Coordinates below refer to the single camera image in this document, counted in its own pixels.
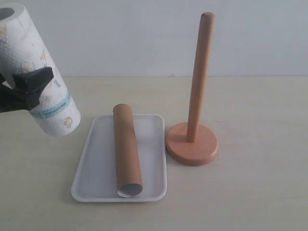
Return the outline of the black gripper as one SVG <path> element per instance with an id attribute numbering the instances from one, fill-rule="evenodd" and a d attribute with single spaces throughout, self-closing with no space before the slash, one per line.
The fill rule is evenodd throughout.
<path id="1" fill-rule="evenodd" d="M 43 67 L 28 73 L 13 74 L 15 82 L 13 89 L 5 86 L 3 76 L 0 77 L 0 111 L 10 112 L 31 111 L 38 106 L 39 94 L 37 92 L 42 93 L 54 75 L 51 67 Z"/>

